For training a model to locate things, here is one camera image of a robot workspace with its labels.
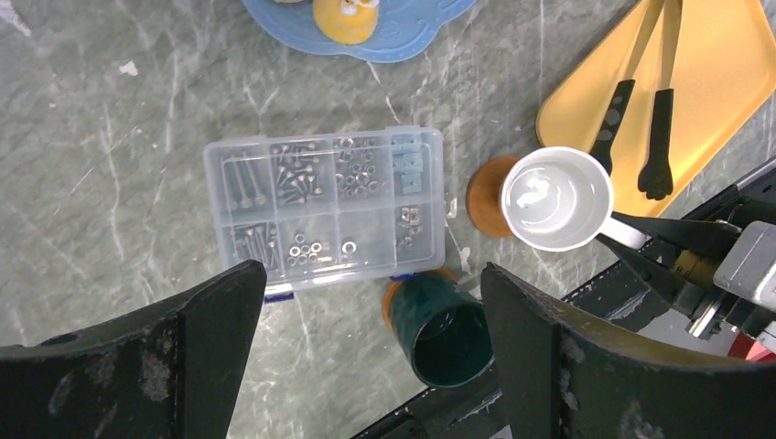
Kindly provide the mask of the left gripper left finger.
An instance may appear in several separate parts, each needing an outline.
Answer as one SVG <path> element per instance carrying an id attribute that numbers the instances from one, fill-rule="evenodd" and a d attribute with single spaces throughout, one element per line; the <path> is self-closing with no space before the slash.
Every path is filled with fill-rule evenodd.
<path id="1" fill-rule="evenodd" d="M 267 273 L 241 262 L 99 325 L 1 349 L 4 438 L 222 438 Z"/>

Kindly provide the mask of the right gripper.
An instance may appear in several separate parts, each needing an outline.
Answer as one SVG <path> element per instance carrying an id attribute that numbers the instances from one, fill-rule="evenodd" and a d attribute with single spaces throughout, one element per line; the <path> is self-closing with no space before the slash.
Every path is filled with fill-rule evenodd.
<path id="1" fill-rule="evenodd" d="M 685 330 L 692 337 L 709 339 L 728 324 L 750 339 L 775 338 L 775 310 L 713 283 L 717 267 L 736 243 L 741 228 L 725 221 L 648 218 L 619 212 L 613 213 L 613 219 L 686 249 L 670 271 L 606 235 L 597 236 L 666 304 L 690 320 Z"/>

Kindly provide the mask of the brown round coaster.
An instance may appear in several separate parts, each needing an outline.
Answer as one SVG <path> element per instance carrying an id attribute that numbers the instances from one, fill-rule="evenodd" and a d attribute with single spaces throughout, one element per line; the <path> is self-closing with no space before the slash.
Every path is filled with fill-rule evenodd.
<path id="1" fill-rule="evenodd" d="M 455 274 L 453 274 L 450 270 L 446 268 L 438 268 L 435 270 L 430 271 L 424 271 L 424 272 L 417 272 L 417 273 L 406 273 L 406 274 L 400 274 L 397 276 L 391 277 L 391 282 L 385 291 L 383 295 L 382 300 L 382 316 L 383 316 L 383 322 L 388 327 L 390 331 L 394 331 L 394 325 L 391 318 L 391 306 L 392 302 L 399 290 L 399 288 L 405 284 L 407 281 L 413 280 L 415 278 L 418 278 L 422 275 L 431 275 L 435 277 L 442 277 L 447 278 L 450 280 L 453 284 L 458 284 L 458 278 Z"/>
<path id="2" fill-rule="evenodd" d="M 466 211 L 473 226 L 486 236 L 508 238 L 512 231 L 501 213 L 501 186 L 519 158 L 498 156 L 485 162 L 472 175 L 466 193 Z"/>

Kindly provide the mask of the white mug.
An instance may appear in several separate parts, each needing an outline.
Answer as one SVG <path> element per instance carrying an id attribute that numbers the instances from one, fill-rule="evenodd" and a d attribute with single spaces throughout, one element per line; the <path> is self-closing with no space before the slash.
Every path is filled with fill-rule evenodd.
<path id="1" fill-rule="evenodd" d="M 614 219 L 614 187 L 591 155 L 566 146 L 540 148 L 511 167 L 500 193 L 512 234 L 539 251 L 567 252 L 602 234 L 639 250 L 647 236 Z"/>

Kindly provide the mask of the yellow serving tray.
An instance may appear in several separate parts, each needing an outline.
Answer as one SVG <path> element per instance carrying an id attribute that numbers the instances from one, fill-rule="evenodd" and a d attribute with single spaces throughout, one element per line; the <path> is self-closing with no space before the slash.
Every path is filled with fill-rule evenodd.
<path id="1" fill-rule="evenodd" d="M 541 145 L 589 150 L 625 75 L 646 7 L 638 2 L 544 101 L 535 125 Z M 669 206 L 668 199 L 649 200 L 637 187 L 659 87 L 660 42 L 654 32 L 611 150 L 614 208 L 635 216 L 656 217 Z M 775 39 L 761 2 L 684 2 L 672 84 L 669 157 L 680 193 L 774 92 Z"/>

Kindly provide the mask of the blue three-tier cake stand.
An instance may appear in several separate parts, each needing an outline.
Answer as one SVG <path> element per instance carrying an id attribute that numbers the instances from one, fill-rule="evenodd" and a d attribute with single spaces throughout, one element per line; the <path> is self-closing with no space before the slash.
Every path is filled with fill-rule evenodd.
<path id="1" fill-rule="evenodd" d="M 474 0 L 245 1 L 278 42 L 312 55 L 395 63 L 425 50 Z"/>

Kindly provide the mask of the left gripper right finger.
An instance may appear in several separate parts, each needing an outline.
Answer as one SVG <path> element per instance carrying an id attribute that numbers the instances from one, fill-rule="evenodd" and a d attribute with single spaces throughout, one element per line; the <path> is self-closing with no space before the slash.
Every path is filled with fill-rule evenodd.
<path id="1" fill-rule="evenodd" d="M 545 294 L 500 266 L 481 296 L 517 438 L 772 438 L 775 366 L 679 348 Z"/>

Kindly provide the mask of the yellow cupcake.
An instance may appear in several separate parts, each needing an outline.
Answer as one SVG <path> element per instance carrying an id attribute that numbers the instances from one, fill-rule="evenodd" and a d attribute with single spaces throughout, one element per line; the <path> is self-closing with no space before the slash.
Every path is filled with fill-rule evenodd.
<path id="1" fill-rule="evenodd" d="M 313 0 L 312 12 L 322 34 L 344 45 L 356 45 L 374 33 L 380 14 L 380 1 Z"/>

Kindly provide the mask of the dark green mug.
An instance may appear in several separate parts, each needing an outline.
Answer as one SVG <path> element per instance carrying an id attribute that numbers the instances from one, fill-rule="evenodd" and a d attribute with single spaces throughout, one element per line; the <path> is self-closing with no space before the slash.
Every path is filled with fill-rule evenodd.
<path id="1" fill-rule="evenodd" d="M 391 318 L 413 373 L 429 387 L 462 386 L 493 362 L 482 302 L 447 278 L 407 281 L 392 302 Z"/>

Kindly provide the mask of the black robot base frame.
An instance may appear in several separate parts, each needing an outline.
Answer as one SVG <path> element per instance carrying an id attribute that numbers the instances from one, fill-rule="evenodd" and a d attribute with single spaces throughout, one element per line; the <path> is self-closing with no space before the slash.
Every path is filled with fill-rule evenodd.
<path id="1" fill-rule="evenodd" d="M 727 322 L 772 339 L 773 312 L 712 283 L 711 266 L 775 221 L 775 169 L 758 169 L 682 219 L 627 217 L 644 250 L 556 299 L 489 264 L 481 275 L 495 364 L 460 390 L 427 389 L 364 438 L 772 438 L 775 364 L 641 335 L 674 310 L 703 336 Z"/>

